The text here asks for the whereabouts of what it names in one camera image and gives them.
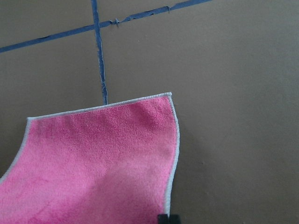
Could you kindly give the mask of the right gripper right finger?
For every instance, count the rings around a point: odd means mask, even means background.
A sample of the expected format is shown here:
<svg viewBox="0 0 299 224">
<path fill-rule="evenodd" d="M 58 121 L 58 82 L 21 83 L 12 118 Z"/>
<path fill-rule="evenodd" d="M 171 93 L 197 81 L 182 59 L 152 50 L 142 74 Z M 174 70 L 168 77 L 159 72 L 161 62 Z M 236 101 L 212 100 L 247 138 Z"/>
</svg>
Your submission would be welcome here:
<svg viewBox="0 0 299 224">
<path fill-rule="evenodd" d="M 180 216 L 178 214 L 170 214 L 169 224 L 180 224 Z"/>
</svg>

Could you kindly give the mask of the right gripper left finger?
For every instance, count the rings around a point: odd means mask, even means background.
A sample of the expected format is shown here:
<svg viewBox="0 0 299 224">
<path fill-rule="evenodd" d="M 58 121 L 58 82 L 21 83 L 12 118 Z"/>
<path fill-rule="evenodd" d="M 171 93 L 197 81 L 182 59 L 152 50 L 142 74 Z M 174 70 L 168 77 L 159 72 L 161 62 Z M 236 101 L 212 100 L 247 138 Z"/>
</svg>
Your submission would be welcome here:
<svg viewBox="0 0 299 224">
<path fill-rule="evenodd" d="M 157 220 L 158 224 L 169 224 L 169 217 L 167 214 L 159 214 Z"/>
</svg>

